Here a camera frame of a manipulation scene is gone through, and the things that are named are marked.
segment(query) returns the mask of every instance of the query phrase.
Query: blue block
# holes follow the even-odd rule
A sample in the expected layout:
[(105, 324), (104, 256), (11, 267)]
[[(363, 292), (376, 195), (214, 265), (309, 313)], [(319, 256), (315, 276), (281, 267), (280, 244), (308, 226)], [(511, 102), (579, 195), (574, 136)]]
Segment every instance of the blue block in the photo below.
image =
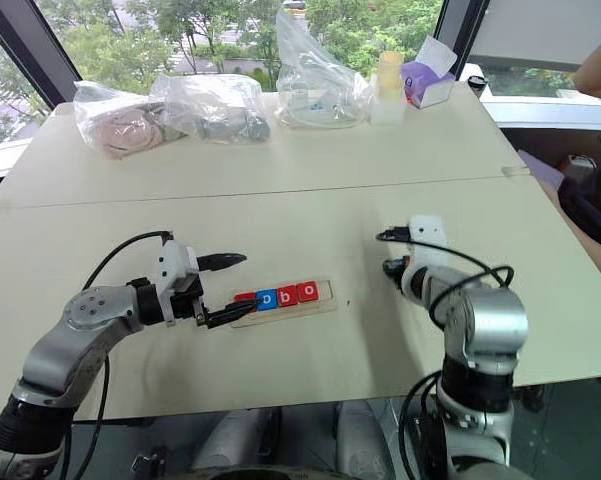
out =
[(278, 294), (275, 289), (260, 290), (256, 292), (256, 298), (262, 298), (262, 303), (258, 305), (258, 311), (275, 310), (278, 308)]

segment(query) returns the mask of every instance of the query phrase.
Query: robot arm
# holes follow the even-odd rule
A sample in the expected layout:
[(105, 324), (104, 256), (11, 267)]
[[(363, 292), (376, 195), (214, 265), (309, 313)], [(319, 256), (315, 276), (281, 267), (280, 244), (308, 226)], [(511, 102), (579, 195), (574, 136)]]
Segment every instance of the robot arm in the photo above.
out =
[(246, 300), (209, 313), (199, 272), (246, 260), (239, 254), (196, 258), (194, 251), (167, 240), (156, 262), (156, 281), (89, 288), (73, 297), (60, 321), (33, 347), (22, 378), (0, 415), (0, 478), (48, 475), (62, 439), (111, 349), (146, 325), (194, 318), (213, 328), (246, 315)]
[[(408, 227), (387, 230), (378, 239), (416, 243), (408, 257), (386, 261), (383, 267), (405, 297), (430, 310), (444, 332), (438, 414), (412, 418), (409, 425), (412, 441), (420, 447), (414, 451), (421, 478), (455, 478), (466, 459), (508, 466), (513, 372), (528, 331), (522, 302), (508, 288), (467, 281), (469, 275), (449, 266), (438, 217), (414, 216)], [(446, 458), (430, 457), (436, 451), (432, 443), (444, 445)]]

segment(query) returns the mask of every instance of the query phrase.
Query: red block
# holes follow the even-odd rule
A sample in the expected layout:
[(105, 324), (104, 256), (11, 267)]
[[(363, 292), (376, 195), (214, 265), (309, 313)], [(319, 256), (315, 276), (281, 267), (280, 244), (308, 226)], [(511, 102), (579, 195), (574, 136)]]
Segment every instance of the red block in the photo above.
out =
[(298, 304), (298, 290), (295, 285), (278, 289), (278, 306), (291, 307)]
[(315, 302), (320, 298), (316, 282), (305, 282), (296, 285), (298, 289), (298, 300), (300, 302)]
[(233, 297), (233, 301), (239, 302), (240, 300), (255, 300), (255, 298), (256, 298), (256, 292), (245, 292), (245, 293), (237, 294), (235, 297)]

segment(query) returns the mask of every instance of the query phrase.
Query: white tissue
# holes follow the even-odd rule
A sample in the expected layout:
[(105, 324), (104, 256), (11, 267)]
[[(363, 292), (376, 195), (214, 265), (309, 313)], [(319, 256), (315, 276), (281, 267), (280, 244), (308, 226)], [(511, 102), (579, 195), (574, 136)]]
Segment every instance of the white tissue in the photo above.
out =
[(427, 36), (418, 52), (416, 62), (428, 66), (438, 75), (438, 78), (441, 78), (456, 63), (457, 58), (458, 56), (453, 53), (453, 50), (444, 43)]

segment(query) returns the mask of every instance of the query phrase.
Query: plastic bag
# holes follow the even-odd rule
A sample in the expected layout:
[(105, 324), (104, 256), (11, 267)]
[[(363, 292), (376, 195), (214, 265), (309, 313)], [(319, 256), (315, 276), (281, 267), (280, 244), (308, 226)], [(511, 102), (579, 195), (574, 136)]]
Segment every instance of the plastic bag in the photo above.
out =
[(269, 138), (262, 89), (245, 75), (159, 75), (149, 98), (164, 99), (160, 122), (182, 133), (216, 142)]
[(278, 121), (290, 127), (344, 128), (363, 121), (373, 90), (305, 32), (284, 10), (276, 15), (282, 68)]
[(160, 124), (161, 101), (86, 80), (76, 86), (73, 102), (80, 135), (109, 158), (122, 158), (182, 137)]

